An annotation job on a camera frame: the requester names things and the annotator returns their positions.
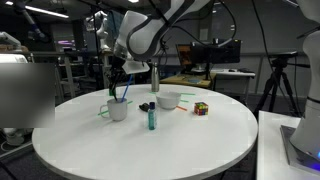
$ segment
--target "black pole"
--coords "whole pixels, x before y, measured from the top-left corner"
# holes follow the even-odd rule
[[[94,6],[91,6],[91,12],[92,12],[92,17],[93,17],[93,27],[94,27],[94,37],[96,39],[96,52],[97,52],[97,61],[98,61],[98,69],[99,69],[99,76],[97,78],[97,85],[98,88],[100,90],[100,76],[102,74],[101,72],[101,68],[100,68],[100,53],[99,53],[99,43],[98,43],[98,36],[97,36],[97,25],[96,25],[96,18],[95,18],[95,14],[96,14],[96,9],[94,9]]]
[[[210,71],[210,62],[209,60],[207,60],[207,65],[206,65],[206,79],[205,80],[209,80],[209,72]]]

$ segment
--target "ceiling light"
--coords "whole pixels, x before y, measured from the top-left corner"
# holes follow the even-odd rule
[[[7,1],[6,4],[12,6],[12,5],[13,5],[13,2]],[[44,9],[39,9],[39,8],[31,7],[31,6],[26,6],[26,9],[31,10],[31,11],[36,11],[36,12],[44,13],[44,14],[49,14],[49,15],[52,15],[52,16],[58,16],[58,17],[62,17],[62,18],[69,18],[69,16],[66,16],[66,15],[64,15],[64,14],[59,14],[59,13],[47,11],[47,10],[44,10]]]
[[[13,2],[7,1],[6,4],[11,6],[13,5]]]
[[[139,0],[128,0],[128,1],[130,1],[130,2],[132,2],[132,3],[137,3],[137,2],[139,2]]]

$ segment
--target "small bottle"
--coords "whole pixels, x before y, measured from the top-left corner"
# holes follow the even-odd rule
[[[156,105],[154,102],[150,102],[149,104],[148,126],[149,130],[155,130],[157,127]]]

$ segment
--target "lab equipment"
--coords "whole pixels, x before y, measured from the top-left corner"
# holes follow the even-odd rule
[[[128,11],[120,26],[114,48],[115,56],[126,60],[126,73],[148,71],[146,63],[141,61],[147,61],[159,51],[162,35],[180,17],[198,11],[209,2],[210,0],[170,0],[168,11],[161,12],[157,9],[150,16]]]
[[[288,66],[289,58],[294,58],[297,55],[298,55],[297,52],[269,55],[270,58],[276,58],[275,60],[272,61],[272,67],[275,67],[275,70],[274,72],[272,72],[270,78],[267,80],[264,88],[264,93],[261,96],[261,99],[254,111],[254,114],[256,116],[258,116],[259,111],[263,108],[271,90],[272,90],[272,97],[269,105],[269,112],[273,111],[274,103],[277,97],[278,85],[280,85],[281,78],[283,79],[283,84],[285,85],[287,94],[291,102],[290,111],[292,111],[295,116],[299,115],[298,108],[293,99],[293,91],[290,86],[290,82],[288,80],[287,74],[284,72],[284,68]]]
[[[21,52],[21,43],[16,38],[10,36],[10,34],[6,32],[0,32],[0,41],[6,41],[7,43],[11,44],[13,46],[13,51]]]
[[[297,0],[297,2],[306,18],[320,23],[320,1]],[[320,31],[316,31],[308,35],[303,44],[303,50],[310,61],[312,77],[305,113],[301,118],[297,129],[284,126],[281,127],[289,164],[309,172],[314,173],[316,171],[317,174],[320,174],[318,168],[320,167],[319,43]]]
[[[35,23],[33,18],[29,15],[29,13],[26,9],[25,1],[14,0],[13,6],[16,11],[21,12],[24,15],[24,17],[27,19],[27,21],[29,22],[29,24],[32,27],[32,31],[28,32],[28,38],[36,40],[36,41],[42,41],[42,42],[49,42],[50,41],[50,38],[40,30],[40,28]]]
[[[98,30],[96,30],[94,27],[95,21],[101,21],[101,26]],[[110,50],[110,47],[108,46],[108,14],[104,13],[103,11],[99,11],[94,14],[94,17],[88,17],[86,18],[86,27],[88,31],[94,31],[97,33],[97,36],[100,39],[100,49],[102,51],[108,51]]]

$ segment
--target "cable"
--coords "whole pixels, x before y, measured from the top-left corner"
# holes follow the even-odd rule
[[[180,29],[181,31],[185,32],[186,34],[188,34],[190,37],[192,37],[194,40],[196,40],[198,43],[200,43],[203,46],[210,46],[208,44],[204,44],[203,42],[201,42],[198,38],[194,37],[190,32],[188,32],[187,30],[185,30],[184,28],[180,27],[180,26],[172,26],[172,29]]]
[[[176,21],[176,23],[182,22],[182,21],[194,21],[194,20],[203,20],[205,18],[207,18],[211,13],[212,13],[212,9],[214,8],[214,4],[215,4],[216,0],[213,0],[211,7],[208,9],[208,5],[206,6],[208,9],[208,12],[205,16],[200,17],[200,18],[186,18],[186,19],[180,19],[178,21]]]
[[[12,174],[12,172],[7,168],[7,166],[4,165],[1,161],[0,161],[0,167],[1,167],[3,170],[6,171],[6,173],[11,177],[11,179],[13,179],[13,180],[18,180],[18,178],[16,178],[16,177]]]
[[[231,18],[232,18],[233,25],[234,25],[234,31],[233,31],[233,34],[232,34],[231,39],[233,39],[233,38],[236,36],[236,34],[237,34],[237,22],[236,22],[236,19],[235,19],[233,13],[232,13],[232,12],[230,11],[230,9],[228,8],[228,6],[227,6],[223,1],[221,1],[221,0],[218,0],[218,1],[219,1],[219,2],[222,4],[222,6],[229,12],[229,14],[230,14],[230,16],[231,16]]]
[[[7,141],[4,141],[2,144],[1,144],[1,150],[4,151],[4,152],[8,152],[10,150],[7,150],[5,149],[3,146],[7,143]]]
[[[97,78],[97,85],[99,89],[101,88],[99,83],[100,83],[100,78],[102,75],[102,69],[100,68],[101,62],[100,62],[100,51],[99,51],[99,43],[98,43],[98,35],[97,35],[97,24],[96,24],[96,18],[95,14],[97,13],[96,10],[93,10],[93,6],[91,6],[91,12],[92,12],[92,17],[93,17],[93,28],[94,28],[94,37],[95,37],[95,45],[96,45],[96,53],[97,53],[97,61],[98,61],[98,72],[99,72],[99,78]]]
[[[255,12],[255,14],[256,14],[257,20],[258,20],[258,22],[259,22],[259,26],[260,26],[260,30],[261,30],[261,34],[262,34],[262,39],[263,39],[264,50],[265,50],[265,52],[266,52],[267,59],[268,59],[269,65],[270,65],[270,69],[271,69],[271,72],[272,72],[272,77],[273,77],[274,81],[277,83],[277,86],[279,87],[283,98],[285,99],[286,103],[287,103],[287,104],[289,105],[289,107],[290,107],[291,105],[290,105],[287,97],[285,96],[285,94],[284,94],[284,92],[283,92],[283,89],[280,87],[280,84],[279,84],[279,82],[278,82],[278,80],[277,80],[277,77],[276,77],[275,74],[274,74],[274,70],[273,70],[273,68],[272,68],[272,63],[271,63],[271,60],[270,60],[270,57],[269,57],[269,51],[268,51],[268,47],[267,47],[267,41],[266,41],[266,36],[265,36],[264,28],[263,28],[261,19],[260,19],[259,14],[258,14],[258,10],[257,10],[256,4],[255,4],[255,1],[254,1],[254,0],[251,0],[251,2],[252,2],[252,5],[253,5],[254,12]]]
[[[160,9],[157,8],[157,6],[154,4],[152,0],[148,0],[153,9],[157,12],[157,14],[164,20],[167,26],[170,25],[168,19],[164,16],[164,14],[160,11]]]
[[[300,105],[299,105],[299,99],[298,99],[298,91],[297,91],[297,57],[294,57],[295,60],[295,66],[294,66],[294,91],[296,93],[296,103],[297,103],[297,108],[299,111],[299,116],[301,117],[302,112],[300,109]]]

